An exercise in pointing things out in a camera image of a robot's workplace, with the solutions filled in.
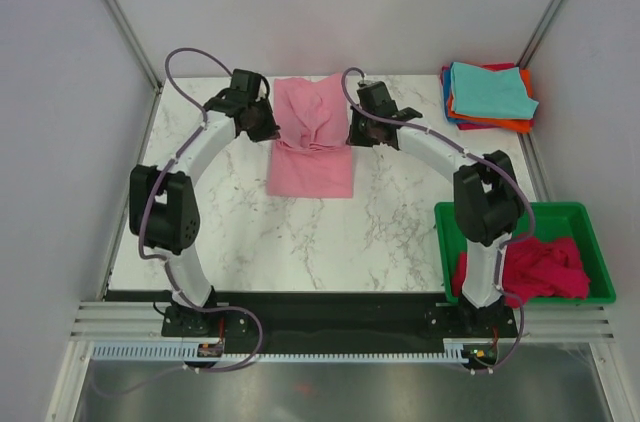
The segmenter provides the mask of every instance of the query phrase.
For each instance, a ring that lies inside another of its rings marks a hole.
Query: black wire
[[[156,312],[158,312],[162,317],[166,317],[165,312],[162,312],[158,306],[156,305],[156,301],[153,301],[153,304],[151,304],[153,306],[153,310],[155,310]]]
[[[260,74],[260,78],[262,79],[262,82],[264,82],[264,86],[267,91],[267,95],[265,95],[265,97],[268,99],[269,95],[271,94],[271,86],[269,85],[269,81],[264,75]]]

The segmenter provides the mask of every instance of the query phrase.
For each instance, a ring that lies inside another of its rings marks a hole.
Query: crumpled red cloth
[[[466,275],[467,254],[463,252],[451,279],[456,297],[462,291]],[[582,268],[580,251],[571,237],[548,243],[531,237],[507,249],[502,285],[507,292],[519,295],[524,303],[539,296],[585,299],[590,282]],[[510,307],[518,307],[514,299],[507,298],[506,302]]]

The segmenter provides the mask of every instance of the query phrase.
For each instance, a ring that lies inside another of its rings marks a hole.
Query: green bin
[[[578,202],[534,202],[531,204],[536,216],[535,236],[542,242],[552,242],[559,237],[571,237],[575,240],[584,271],[591,280],[589,296],[582,299],[562,297],[535,297],[529,304],[611,304],[616,300],[609,272],[598,246],[596,234],[591,226],[587,209]],[[456,224],[452,202],[440,202],[435,207],[440,257],[444,276],[444,291],[447,300],[457,303],[458,298],[451,292],[451,277],[458,264],[458,256],[466,252],[467,241]],[[529,218],[521,217],[514,236],[526,232]]]

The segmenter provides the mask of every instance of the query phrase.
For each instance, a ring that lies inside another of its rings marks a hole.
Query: marble table
[[[534,199],[517,135],[501,129],[462,132],[447,123],[437,76],[368,78],[383,80],[399,108],[414,107],[434,129],[472,152],[505,151],[525,194]],[[349,80],[354,97],[357,80]],[[177,83],[204,103],[228,85],[228,78]],[[175,151],[198,117],[167,84],[143,163],[157,163]],[[204,273],[217,290],[443,290],[433,208],[452,200],[452,187],[444,178],[392,148],[356,147],[353,199],[269,197],[270,144],[254,144],[241,135],[216,157],[196,187],[202,219],[196,246]],[[125,228],[109,289],[168,289],[158,263],[139,259],[136,241]]]

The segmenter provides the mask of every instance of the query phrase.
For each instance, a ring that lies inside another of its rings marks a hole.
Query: reflective floor
[[[92,365],[103,390],[152,377],[164,363]],[[171,374],[107,400],[85,388],[77,421],[611,420],[588,347],[524,346],[492,376],[416,364],[262,363],[228,374]]]

